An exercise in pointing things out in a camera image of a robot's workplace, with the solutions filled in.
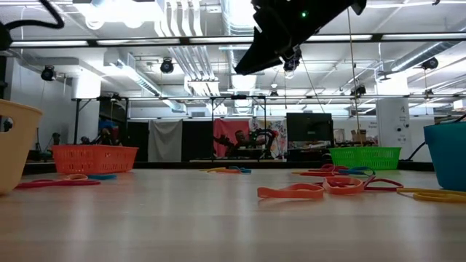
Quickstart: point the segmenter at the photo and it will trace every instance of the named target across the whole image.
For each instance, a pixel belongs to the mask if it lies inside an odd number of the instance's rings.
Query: blue basket
[[[424,127],[424,136],[440,186],[466,191],[466,122]]]

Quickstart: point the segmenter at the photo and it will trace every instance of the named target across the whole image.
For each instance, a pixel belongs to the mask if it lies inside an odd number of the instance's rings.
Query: cardboard box
[[[351,130],[352,140],[354,142],[366,142],[367,130]]]

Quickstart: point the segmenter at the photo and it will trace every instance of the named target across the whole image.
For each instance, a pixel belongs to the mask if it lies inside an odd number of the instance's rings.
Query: ceiling light
[[[149,45],[149,44],[180,44],[180,39],[115,39],[115,40],[97,40],[101,46],[132,46],[132,45]]]
[[[382,40],[464,39],[466,33],[387,33]]]
[[[307,39],[307,41],[349,41],[350,39],[353,41],[363,41],[363,40],[370,40],[372,35],[364,34],[364,35],[316,35],[311,36]]]
[[[86,47],[87,41],[14,41],[11,48],[24,48],[24,47]]]
[[[217,37],[196,37],[190,39],[192,44],[209,44],[209,43],[235,43],[250,44],[254,40],[253,36],[217,36]]]

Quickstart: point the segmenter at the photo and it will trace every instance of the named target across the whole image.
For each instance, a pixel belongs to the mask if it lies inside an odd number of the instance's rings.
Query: computer screen
[[[330,141],[333,144],[331,114],[287,113],[288,141]]]

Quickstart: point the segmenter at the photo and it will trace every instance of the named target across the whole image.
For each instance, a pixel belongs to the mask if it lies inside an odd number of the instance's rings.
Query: pillar
[[[100,96],[100,77],[96,74],[82,69],[80,75],[73,78],[72,84],[72,98],[96,98]],[[83,100],[80,104],[83,107],[86,104],[86,100]],[[79,139],[83,136],[93,140],[98,134],[99,125],[99,112],[100,102],[91,101],[79,112],[79,124],[78,124],[78,143]],[[74,130],[74,118],[71,119],[70,126],[71,130]],[[74,131],[71,131],[68,136],[68,141],[73,141]]]
[[[378,81],[378,95],[407,95],[408,82],[402,73],[387,76],[390,79]],[[379,126],[379,145],[384,147],[401,147],[400,159],[406,159],[412,153],[411,131],[409,121],[408,98],[385,98],[376,103],[377,123]]]

